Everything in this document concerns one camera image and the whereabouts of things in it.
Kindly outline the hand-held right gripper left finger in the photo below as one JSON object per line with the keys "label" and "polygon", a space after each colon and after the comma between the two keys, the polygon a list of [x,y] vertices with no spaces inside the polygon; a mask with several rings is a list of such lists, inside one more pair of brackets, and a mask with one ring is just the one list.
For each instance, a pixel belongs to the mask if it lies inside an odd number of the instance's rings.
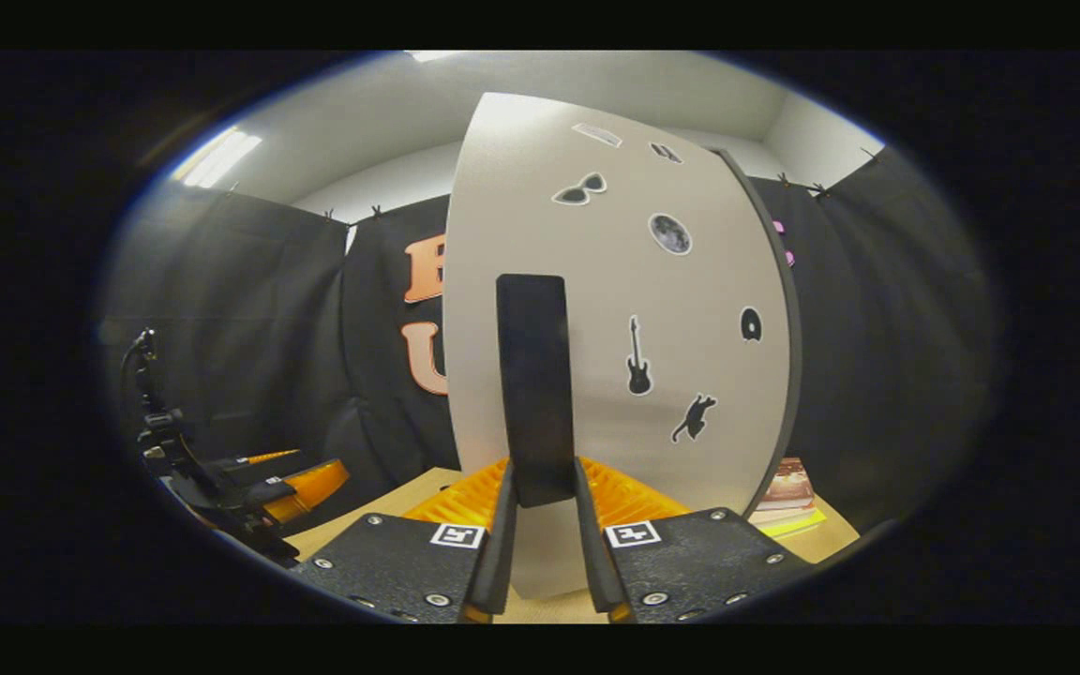
{"label": "hand-held right gripper left finger", "polygon": [[404,516],[363,514],[291,573],[387,623],[489,624],[507,608],[516,510],[514,465],[503,458]]}

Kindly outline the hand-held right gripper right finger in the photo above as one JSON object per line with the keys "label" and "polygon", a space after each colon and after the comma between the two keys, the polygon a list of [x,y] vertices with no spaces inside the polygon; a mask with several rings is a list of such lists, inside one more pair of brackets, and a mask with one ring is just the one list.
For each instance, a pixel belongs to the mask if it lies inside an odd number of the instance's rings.
{"label": "hand-held right gripper right finger", "polygon": [[723,623],[816,569],[732,509],[687,510],[590,458],[576,460],[575,504],[592,605],[609,623]]}

